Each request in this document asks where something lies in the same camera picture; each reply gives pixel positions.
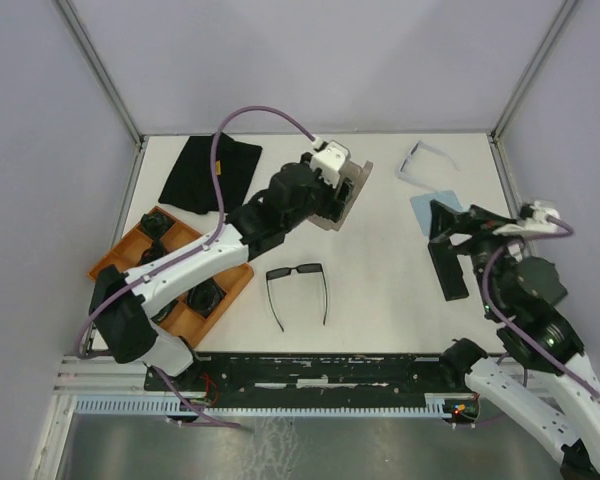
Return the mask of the blue cleaning cloth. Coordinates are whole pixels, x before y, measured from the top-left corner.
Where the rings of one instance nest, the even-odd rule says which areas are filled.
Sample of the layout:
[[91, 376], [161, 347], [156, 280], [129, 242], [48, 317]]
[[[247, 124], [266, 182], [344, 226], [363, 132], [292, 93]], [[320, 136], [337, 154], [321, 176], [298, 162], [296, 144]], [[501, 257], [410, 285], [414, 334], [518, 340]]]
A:
[[454, 211], [462, 211], [463, 207], [453, 190], [435, 191], [410, 198], [410, 205], [420, 227], [421, 233], [428, 237], [432, 219], [437, 215], [440, 205]]

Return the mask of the grey glasses case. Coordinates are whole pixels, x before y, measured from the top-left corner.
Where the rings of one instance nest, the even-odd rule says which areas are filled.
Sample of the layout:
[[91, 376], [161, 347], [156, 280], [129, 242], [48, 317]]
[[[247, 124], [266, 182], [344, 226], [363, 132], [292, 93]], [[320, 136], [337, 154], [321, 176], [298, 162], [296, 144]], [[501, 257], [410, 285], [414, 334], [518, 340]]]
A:
[[360, 166], [351, 160], [347, 160], [341, 170], [340, 182], [335, 190], [334, 199], [328, 205], [327, 212], [324, 215], [315, 213], [309, 218], [309, 221], [325, 231], [339, 231], [358, 199], [372, 169], [373, 163], [370, 161], [366, 161], [363, 166]]

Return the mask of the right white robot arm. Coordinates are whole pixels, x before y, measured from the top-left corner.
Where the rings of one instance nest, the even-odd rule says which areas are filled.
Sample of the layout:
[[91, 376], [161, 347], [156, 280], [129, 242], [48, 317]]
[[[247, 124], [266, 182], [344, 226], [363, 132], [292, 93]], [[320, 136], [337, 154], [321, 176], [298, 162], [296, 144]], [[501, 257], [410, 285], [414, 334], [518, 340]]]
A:
[[459, 211], [437, 199], [429, 208], [428, 251], [444, 298], [467, 298], [459, 258], [469, 257], [484, 316], [499, 324], [506, 354], [535, 374], [557, 405], [510, 379], [468, 339], [442, 354], [440, 382], [492, 402], [551, 454], [563, 478], [600, 479], [600, 381], [583, 341], [557, 308], [567, 290], [554, 263], [511, 253], [515, 245], [569, 237], [572, 227], [540, 201], [523, 205], [515, 218], [476, 205]]

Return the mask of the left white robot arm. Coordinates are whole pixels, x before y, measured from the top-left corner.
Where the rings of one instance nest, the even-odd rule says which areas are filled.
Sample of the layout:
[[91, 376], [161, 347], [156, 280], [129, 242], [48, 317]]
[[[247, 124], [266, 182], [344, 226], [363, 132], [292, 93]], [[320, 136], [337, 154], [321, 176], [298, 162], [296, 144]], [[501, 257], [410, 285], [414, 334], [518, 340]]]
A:
[[339, 230], [373, 165], [359, 166], [350, 159], [325, 165], [334, 152], [328, 147], [284, 165], [267, 188], [231, 212], [212, 233], [124, 272], [113, 265], [103, 268], [89, 314], [107, 355], [118, 364], [141, 361], [160, 369], [178, 389], [195, 387], [201, 366], [192, 346], [155, 325], [153, 317], [216, 274], [278, 247], [306, 220], [324, 230]]

